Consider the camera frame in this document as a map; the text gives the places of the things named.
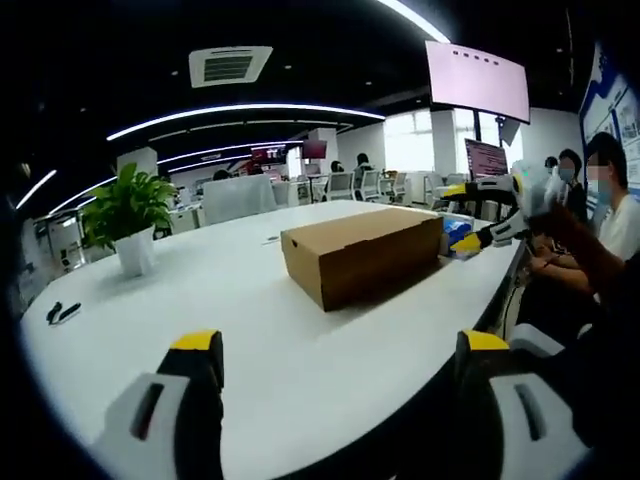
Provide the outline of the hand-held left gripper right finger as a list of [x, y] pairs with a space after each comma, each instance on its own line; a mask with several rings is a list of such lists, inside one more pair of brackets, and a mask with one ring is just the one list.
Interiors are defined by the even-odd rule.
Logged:
[[459, 478], [568, 479], [588, 456], [569, 405], [500, 337], [458, 333], [455, 385]]

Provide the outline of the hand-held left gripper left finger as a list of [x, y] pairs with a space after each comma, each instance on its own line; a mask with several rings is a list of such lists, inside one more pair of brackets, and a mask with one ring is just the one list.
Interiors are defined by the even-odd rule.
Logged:
[[113, 479], [221, 479], [223, 336], [174, 341], [112, 401], [92, 453]]

